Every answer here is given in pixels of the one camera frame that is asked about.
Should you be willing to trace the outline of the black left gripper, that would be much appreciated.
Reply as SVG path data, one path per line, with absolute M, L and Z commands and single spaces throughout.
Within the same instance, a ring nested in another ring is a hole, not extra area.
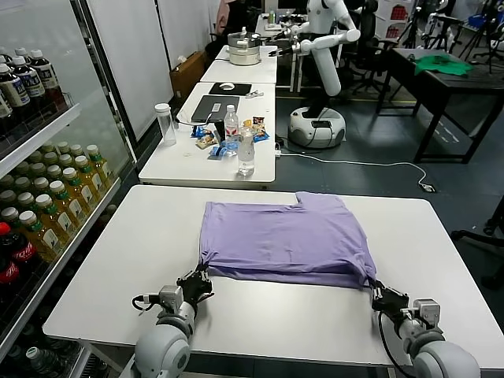
M 182 288 L 183 300 L 187 303 L 200 303 L 214 295 L 207 265 L 198 264 L 193 272 L 180 277 L 176 284 Z

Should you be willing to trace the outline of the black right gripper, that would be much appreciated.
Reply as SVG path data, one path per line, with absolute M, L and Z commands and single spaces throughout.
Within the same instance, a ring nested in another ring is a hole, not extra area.
M 369 280 L 369 286 L 372 289 L 373 310 L 387 315 L 396 315 L 408 307 L 410 298 L 407 294 L 395 289 L 387 289 L 379 280 Z

